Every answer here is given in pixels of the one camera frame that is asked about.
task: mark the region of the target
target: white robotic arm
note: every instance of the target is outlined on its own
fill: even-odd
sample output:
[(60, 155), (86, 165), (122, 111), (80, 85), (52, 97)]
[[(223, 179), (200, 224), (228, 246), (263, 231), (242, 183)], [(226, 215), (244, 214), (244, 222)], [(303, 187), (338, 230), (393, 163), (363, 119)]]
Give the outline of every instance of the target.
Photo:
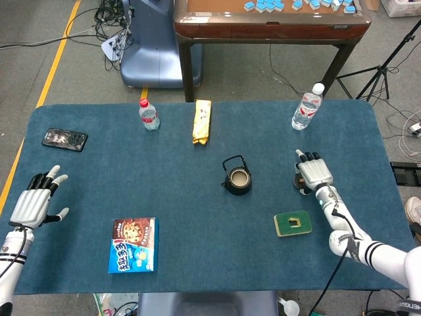
[(32, 232), (43, 223), (63, 220), (68, 213), (65, 208), (58, 215), (47, 215), (51, 196), (68, 178), (64, 174), (54, 179), (59, 171), (60, 166), (54, 166), (48, 173), (35, 175), (14, 208), (9, 221), (14, 230), (7, 234), (0, 249), (0, 316), (12, 314), (14, 288), (34, 242)]
[(316, 192), (331, 228), (329, 246), (332, 252), (368, 265), (409, 289), (410, 299), (399, 302), (398, 309), (410, 316), (421, 315), (421, 247), (410, 252), (373, 241), (348, 211), (335, 187), (334, 178), (317, 153), (296, 151), (301, 162), (295, 164), (294, 185), (303, 195)]

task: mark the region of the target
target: table leg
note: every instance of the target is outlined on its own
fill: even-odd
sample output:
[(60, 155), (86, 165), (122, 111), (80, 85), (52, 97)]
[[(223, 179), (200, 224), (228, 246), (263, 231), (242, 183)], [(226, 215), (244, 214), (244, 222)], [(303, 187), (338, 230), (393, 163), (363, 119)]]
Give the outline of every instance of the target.
[(328, 71), (326, 71), (322, 83), (324, 84), (323, 96), (327, 94), (330, 89), (330, 86), (335, 81), (339, 71), (341, 71), (343, 65), (346, 63), (349, 55), (353, 52), (356, 43), (352, 44), (341, 44), (339, 46), (339, 51), (337, 51), (335, 58), (329, 66)]
[(178, 50), (182, 66), (184, 97), (186, 102), (195, 101), (195, 91), (193, 87), (193, 67), (191, 65), (191, 45), (189, 43), (179, 43)]

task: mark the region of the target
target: smartphone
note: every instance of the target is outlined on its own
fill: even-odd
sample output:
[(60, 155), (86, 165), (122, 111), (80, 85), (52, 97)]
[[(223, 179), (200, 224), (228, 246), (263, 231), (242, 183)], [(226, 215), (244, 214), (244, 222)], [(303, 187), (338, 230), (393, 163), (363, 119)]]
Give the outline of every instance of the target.
[(85, 133), (72, 132), (71, 130), (59, 130), (58, 128), (49, 128), (45, 133), (42, 144), (49, 147), (82, 151), (86, 140), (87, 134)]

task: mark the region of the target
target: power strip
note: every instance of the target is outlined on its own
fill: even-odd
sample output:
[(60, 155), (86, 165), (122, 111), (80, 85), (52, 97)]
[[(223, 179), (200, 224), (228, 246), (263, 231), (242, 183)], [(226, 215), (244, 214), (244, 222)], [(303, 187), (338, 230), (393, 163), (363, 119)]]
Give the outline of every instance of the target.
[(110, 61), (117, 61), (121, 58), (123, 48), (123, 37), (121, 34), (114, 35), (101, 44), (101, 48)]

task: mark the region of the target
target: blue table mat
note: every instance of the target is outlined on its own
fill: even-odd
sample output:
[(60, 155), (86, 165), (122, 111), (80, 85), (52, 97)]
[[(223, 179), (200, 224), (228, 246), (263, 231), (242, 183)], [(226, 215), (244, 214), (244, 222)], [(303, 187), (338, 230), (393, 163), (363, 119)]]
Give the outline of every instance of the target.
[[(408, 251), (413, 247), (403, 205), (370, 105), (325, 101), (309, 127), (293, 130), (296, 101), (212, 105), (210, 140), (192, 144), (193, 103), (157, 104), (158, 131), (147, 131), (136, 104), (51, 105), (31, 116), (22, 155), (0, 218), (0, 238), (31, 177), (60, 164), (69, 179), (49, 213), (70, 212), (45, 224), (16, 288), (17, 294), (73, 292), (190, 292), (312, 290), (325, 286), (339, 261), (329, 249), (332, 231), (314, 195), (292, 186), (295, 149), (317, 151), (334, 186), (362, 229)], [(50, 128), (89, 135), (81, 153), (44, 147)], [(221, 182), (221, 162), (242, 154), (253, 177), (245, 196)], [(236, 167), (239, 162), (232, 162)], [(307, 210), (312, 232), (279, 238), (273, 216)], [(114, 219), (157, 217), (155, 273), (109, 275)], [(330, 288), (399, 285), (346, 260)]]

